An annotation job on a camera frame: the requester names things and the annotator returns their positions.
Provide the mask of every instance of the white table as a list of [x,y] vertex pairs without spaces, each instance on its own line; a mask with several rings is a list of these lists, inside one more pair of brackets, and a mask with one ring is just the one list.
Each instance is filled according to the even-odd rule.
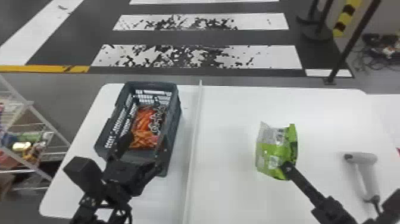
[[395,146],[400,148],[400,95],[368,95],[368,97],[386,133],[393,139]]
[[[61,167],[75,155],[83,155],[104,168],[92,147],[121,87],[102,88]],[[260,121],[273,126],[296,124],[297,168],[359,222],[375,213],[361,201],[359,176],[354,166],[344,162],[344,153],[377,154],[375,168],[382,198],[400,186],[400,179],[393,178],[400,170],[398,155],[361,91],[207,86],[202,88],[198,108],[196,86],[179,86],[179,90],[184,112],[170,173],[165,179],[153,180],[141,197],[131,200],[135,223],[179,223],[182,218],[190,224],[317,223],[310,213],[311,203],[294,183],[256,172]],[[190,121],[196,120],[196,110],[200,111],[198,124],[194,122],[198,133],[192,136]],[[82,195],[60,169],[40,213],[71,218]],[[99,215],[108,217],[102,211]]]

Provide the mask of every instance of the black plastic crate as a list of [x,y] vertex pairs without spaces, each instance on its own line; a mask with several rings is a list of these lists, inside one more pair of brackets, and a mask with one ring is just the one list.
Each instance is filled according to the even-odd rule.
[[121,160],[130,163],[161,160],[164,168],[159,176],[166,176],[174,147],[180,115],[180,100],[175,84],[165,82],[127,82],[115,103],[115,109],[107,120],[95,144],[95,150],[105,160],[117,145],[118,140],[130,132],[138,108],[152,105],[165,110],[154,150],[126,151]]

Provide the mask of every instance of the zebra crossing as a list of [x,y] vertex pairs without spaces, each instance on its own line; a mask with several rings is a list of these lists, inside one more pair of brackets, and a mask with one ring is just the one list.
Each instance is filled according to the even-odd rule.
[[[0,46],[0,71],[60,65],[87,73],[324,77],[339,56],[333,42],[301,38],[292,11],[302,3],[290,0],[71,0],[60,23],[36,30],[30,42],[27,33],[56,17],[61,1]],[[345,66],[338,77],[352,74]]]

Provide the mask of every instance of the stanchion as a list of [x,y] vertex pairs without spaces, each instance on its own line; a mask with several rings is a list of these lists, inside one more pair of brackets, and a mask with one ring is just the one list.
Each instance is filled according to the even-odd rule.
[[372,16],[374,16],[375,11],[378,9],[382,0],[373,0],[370,6],[368,7],[367,11],[365,12],[364,16],[362,17],[360,23],[358,24],[357,28],[355,29],[353,35],[351,36],[349,42],[346,45],[345,50],[340,55],[340,59],[337,62],[337,65],[332,69],[329,77],[324,78],[325,85],[335,85],[335,77],[338,74],[338,71],[343,63],[346,62],[347,57],[349,56],[351,50],[353,49],[354,45],[356,44],[357,40],[360,38],[363,30],[368,25],[368,22],[371,20]]
[[321,13],[317,10],[319,0],[313,0],[309,9],[303,9],[297,14],[299,23],[310,25],[318,24],[321,18]]
[[332,31],[325,25],[325,21],[328,17],[333,1],[334,0],[328,0],[326,2],[324,10],[322,11],[321,19],[317,25],[309,25],[302,28],[304,36],[307,37],[309,40],[322,42],[329,41],[333,38]]

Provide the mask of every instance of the wire shelf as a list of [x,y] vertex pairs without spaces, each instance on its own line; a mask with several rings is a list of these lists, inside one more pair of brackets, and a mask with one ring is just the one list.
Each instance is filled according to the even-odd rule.
[[33,102],[0,76],[0,178],[23,177],[13,190],[46,189],[52,172],[42,170],[43,164],[62,161],[69,146]]

